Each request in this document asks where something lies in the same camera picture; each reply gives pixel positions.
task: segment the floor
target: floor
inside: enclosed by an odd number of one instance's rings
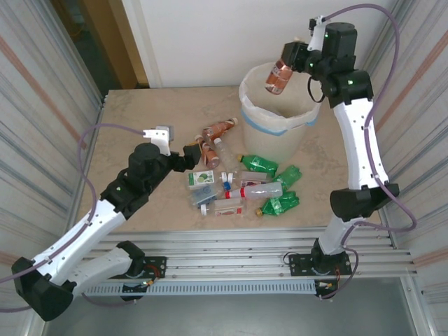
[[[241,117],[240,108],[238,87],[113,90],[108,95],[101,122],[137,130],[173,125],[171,150],[181,152],[182,147],[192,142],[203,127],[218,120]],[[238,126],[223,136],[223,141],[235,154],[247,153],[242,118],[240,120]],[[129,155],[142,142],[146,140],[119,129],[103,128],[99,131],[88,172],[98,195],[121,169],[127,167]],[[297,153],[280,165],[279,172],[292,164],[303,173],[303,177],[291,187],[297,192],[300,205],[281,216],[257,218],[255,210],[263,205],[261,200],[247,202],[245,216],[203,217],[188,203],[184,174],[171,172],[150,196],[149,202],[118,230],[149,232],[327,225],[332,216],[330,193],[347,187],[348,174],[340,127],[328,103],[324,103],[315,126],[307,130]],[[218,172],[223,170],[221,166],[216,168]],[[196,170],[205,170],[203,163]],[[92,196],[86,188],[78,218],[81,219],[91,206]]]
[[[313,295],[164,296],[145,297],[136,306],[103,308],[79,298],[47,323],[43,335],[417,334],[399,279],[355,279],[333,302],[319,302]]]

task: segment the cable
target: cable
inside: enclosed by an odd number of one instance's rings
[[[340,286],[337,290],[335,290],[331,294],[321,297],[322,299],[332,298],[334,295],[336,295],[336,293],[338,293],[342,289],[344,289],[347,286],[347,284],[353,279],[354,274],[356,273],[356,270],[358,269],[358,265],[359,265],[358,252],[356,252],[356,250],[354,250],[352,248],[348,248],[346,246],[347,239],[349,238],[350,234],[353,232],[353,230],[355,230],[356,227],[367,226],[367,227],[375,228],[378,230],[387,230],[389,232],[409,232],[417,226],[417,219],[414,216],[414,214],[399,199],[397,199],[394,195],[392,195],[392,193],[386,188],[386,186],[383,184],[383,182],[379,179],[378,171],[377,171],[377,168],[375,167],[375,162],[373,160],[372,149],[371,149],[370,138],[369,138],[369,129],[368,129],[368,126],[373,119],[373,115],[377,111],[378,105],[379,105],[380,101],[382,100],[382,97],[384,96],[384,93],[386,92],[386,89],[389,86],[392,76],[393,76],[393,73],[395,72],[395,69],[396,69],[398,53],[399,53],[399,49],[400,49],[400,32],[399,32],[399,28],[398,28],[398,23],[396,22],[392,13],[390,13],[385,8],[375,5],[373,3],[362,3],[359,5],[354,5],[354,6],[344,8],[342,10],[334,12],[333,14],[330,14],[329,16],[326,16],[323,19],[323,21],[330,20],[339,14],[343,14],[345,12],[352,11],[354,9],[359,9],[359,8],[372,8],[372,9],[381,11],[382,13],[384,13],[387,16],[387,18],[391,21],[391,23],[393,25],[393,30],[394,30],[394,34],[395,34],[395,51],[393,54],[391,69],[389,70],[389,74],[388,74],[386,80],[384,81],[383,88],[381,89],[380,93],[378,94],[378,97],[375,100],[375,102],[372,106],[372,109],[370,110],[369,114],[367,115],[367,118],[365,119],[364,139],[365,139],[365,149],[367,151],[367,157],[368,157],[370,168],[372,170],[375,181],[378,183],[378,186],[386,193],[386,195],[393,202],[395,202],[411,218],[412,224],[409,227],[392,228],[392,227],[384,227],[383,225],[370,223],[370,222],[367,222],[364,220],[360,220],[359,222],[356,222],[352,227],[350,227],[347,230],[347,232],[345,233],[345,235],[343,236],[343,238],[341,240],[341,245],[344,247],[344,249],[346,251],[350,251],[350,252],[354,253],[354,255],[355,255],[356,261],[355,261],[355,265],[353,267],[352,273],[350,274],[349,278],[342,284],[342,286]]]
[[[313,93],[311,92],[311,79],[313,78],[310,76],[308,78],[308,84],[307,84],[308,95],[311,97],[311,99],[313,99],[313,102],[319,104],[323,102],[323,100],[325,99],[325,95],[322,93],[322,97],[319,100],[315,100]]]
[[[122,126],[122,125],[116,125],[116,124],[108,124],[108,123],[99,123],[96,125],[93,125],[89,128],[87,128],[84,133],[81,134],[79,140],[78,140],[78,147],[76,150],[76,157],[77,157],[77,161],[78,161],[78,170],[81,174],[81,178],[87,183],[87,185],[90,188],[90,192],[92,193],[92,208],[90,210],[89,216],[87,217],[87,219],[85,220],[84,225],[81,227],[81,229],[79,231],[77,231],[77,233],[70,238],[64,245],[62,245],[61,247],[59,247],[55,252],[53,252],[52,254],[50,254],[48,256],[48,259],[46,260],[42,260],[41,262],[38,262],[37,264],[31,266],[30,268],[24,269],[21,272],[12,274],[10,276],[7,276],[5,278],[0,279],[0,284],[3,284],[7,281],[11,281],[14,279],[17,279],[19,277],[22,277],[30,272],[33,272],[35,270],[37,270],[39,267],[43,266],[44,264],[48,263],[51,259],[53,259],[55,256],[57,256],[58,254],[60,254],[61,252],[63,252],[63,250],[65,250],[67,247],[69,247],[74,241],[77,240],[77,238],[79,238],[79,236],[82,235],[82,233],[88,228],[88,223],[90,223],[90,221],[92,220],[93,216],[95,215],[95,211],[97,209],[97,193],[95,191],[95,187],[93,186],[93,183],[90,181],[90,179],[84,174],[83,171],[83,159],[82,159],[82,155],[81,155],[81,149],[82,149],[82,144],[84,142],[84,138],[93,130],[100,128],[100,127],[111,127],[111,128],[118,128],[120,130],[125,130],[125,131],[129,131],[135,134],[139,134],[139,135],[144,135],[143,131],[139,131],[136,129],[132,129],[126,126]],[[0,313],[13,313],[13,312],[21,312],[23,310],[29,309],[29,307],[21,307],[21,308],[15,308],[15,309],[0,309]]]
[[[31,307],[27,306],[27,307],[19,307],[19,308],[0,308],[0,313],[18,313],[18,312],[23,312],[28,309],[31,309]]]

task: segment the brown bottle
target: brown bottle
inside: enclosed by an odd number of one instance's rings
[[[279,59],[267,77],[266,90],[274,95],[280,95],[292,75],[293,70],[282,59]]]
[[[216,152],[204,141],[202,135],[195,136],[195,140],[201,147],[202,161],[204,162],[204,165],[209,169],[217,168],[219,165],[219,157]]]
[[[205,141],[212,144],[214,139],[221,138],[221,136],[230,130],[235,125],[238,125],[238,119],[232,118],[224,121],[217,122],[216,124],[210,125],[202,130],[202,136]]]

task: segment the plastic bucket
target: plastic bucket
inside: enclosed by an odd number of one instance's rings
[[[309,75],[304,73],[294,73],[281,94],[268,92],[265,81],[273,66],[266,63],[250,70],[239,86],[239,99],[246,150],[281,163],[297,151],[307,128],[316,122],[321,104],[308,95]],[[316,86],[311,92],[321,96]]]

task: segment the green bottle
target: green bottle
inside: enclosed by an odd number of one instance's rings
[[[285,169],[285,171],[279,174],[272,182],[280,182],[283,191],[287,191],[298,179],[302,177],[300,170],[291,165]]]
[[[238,155],[238,161],[243,162],[251,172],[268,173],[271,177],[275,176],[275,172],[279,168],[277,163],[257,155]]]
[[[299,197],[295,196],[295,191],[284,192],[282,196],[271,198],[258,208],[255,212],[258,217],[263,215],[278,216],[293,207],[299,205]]]

